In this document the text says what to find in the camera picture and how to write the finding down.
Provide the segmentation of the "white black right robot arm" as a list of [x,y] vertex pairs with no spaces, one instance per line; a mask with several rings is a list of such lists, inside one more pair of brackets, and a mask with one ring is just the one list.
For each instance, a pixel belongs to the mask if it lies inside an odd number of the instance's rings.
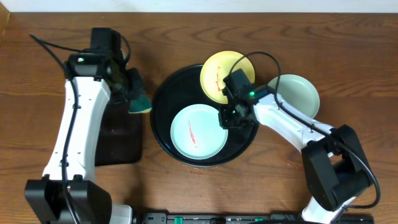
[[354,199],[377,184],[358,135],[348,125],[334,128],[312,119],[267,85],[227,84],[222,93],[228,99],[220,108],[222,127],[258,123],[277,132],[301,153],[312,195],[302,220],[334,223],[354,207]]

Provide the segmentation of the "green yellow sponge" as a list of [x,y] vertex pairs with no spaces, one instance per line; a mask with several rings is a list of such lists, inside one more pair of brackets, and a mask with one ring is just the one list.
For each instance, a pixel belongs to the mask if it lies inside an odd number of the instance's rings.
[[128,113],[148,113],[152,109],[152,103],[146,95],[140,95],[137,99],[131,100]]

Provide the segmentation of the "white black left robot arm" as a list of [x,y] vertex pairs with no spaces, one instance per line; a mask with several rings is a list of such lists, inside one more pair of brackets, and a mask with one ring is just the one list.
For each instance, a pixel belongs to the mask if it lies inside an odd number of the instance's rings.
[[41,223],[139,223],[129,205],[114,203],[96,184],[98,166],[132,164],[142,155],[142,121],[128,98],[141,78],[121,54],[72,54],[65,63],[65,106],[42,178],[25,198]]

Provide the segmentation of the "yellow plate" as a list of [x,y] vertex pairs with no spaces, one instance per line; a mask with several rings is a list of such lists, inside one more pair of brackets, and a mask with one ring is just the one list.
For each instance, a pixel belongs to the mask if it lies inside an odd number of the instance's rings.
[[228,99],[222,93],[225,87],[223,79],[231,68],[243,57],[235,51],[222,51],[212,55],[203,65],[200,72],[200,84],[205,95],[220,104],[227,104]]

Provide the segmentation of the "mint green plate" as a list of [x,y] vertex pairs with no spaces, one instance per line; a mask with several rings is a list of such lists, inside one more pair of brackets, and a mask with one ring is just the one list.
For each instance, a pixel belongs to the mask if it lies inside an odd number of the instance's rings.
[[222,150],[228,139],[228,130],[220,126],[217,109],[195,104],[177,113],[170,127],[170,137],[183,156],[204,160]]
[[281,75],[277,93],[284,101],[314,118],[320,108],[320,96],[314,85],[304,77],[294,74]]

